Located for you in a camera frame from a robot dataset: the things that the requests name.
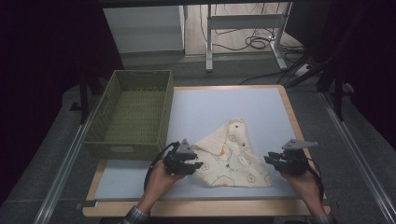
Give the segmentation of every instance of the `green plastic basket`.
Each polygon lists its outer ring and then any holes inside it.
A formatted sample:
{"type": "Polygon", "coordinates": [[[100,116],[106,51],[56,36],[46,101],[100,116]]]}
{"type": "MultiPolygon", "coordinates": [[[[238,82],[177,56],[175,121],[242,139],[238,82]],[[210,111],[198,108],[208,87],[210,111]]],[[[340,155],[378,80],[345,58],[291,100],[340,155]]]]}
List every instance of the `green plastic basket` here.
{"type": "Polygon", "coordinates": [[[82,145],[101,160],[152,161],[165,147],[172,71],[114,71],[82,145]]]}

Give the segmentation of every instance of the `table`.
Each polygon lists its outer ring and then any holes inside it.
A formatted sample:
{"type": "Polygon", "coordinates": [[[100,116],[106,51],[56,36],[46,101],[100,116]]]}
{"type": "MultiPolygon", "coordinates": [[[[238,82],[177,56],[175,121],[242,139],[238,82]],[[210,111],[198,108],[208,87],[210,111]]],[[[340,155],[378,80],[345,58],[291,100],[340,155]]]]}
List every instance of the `table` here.
{"type": "MultiPolygon", "coordinates": [[[[188,90],[243,90],[258,88],[276,88],[289,117],[290,125],[297,139],[303,140],[297,119],[294,116],[289,98],[283,87],[278,85],[257,86],[206,86],[206,87],[175,87],[175,91],[188,90]]],[[[104,173],[106,161],[99,161],[92,180],[88,202],[94,202],[92,207],[84,207],[83,214],[87,217],[123,217],[137,201],[95,201],[99,181],[104,173]]],[[[309,211],[301,200],[288,199],[246,199],[246,200],[180,200],[157,202],[151,210],[153,217],[243,217],[243,216],[308,216],[309,211]]]]}

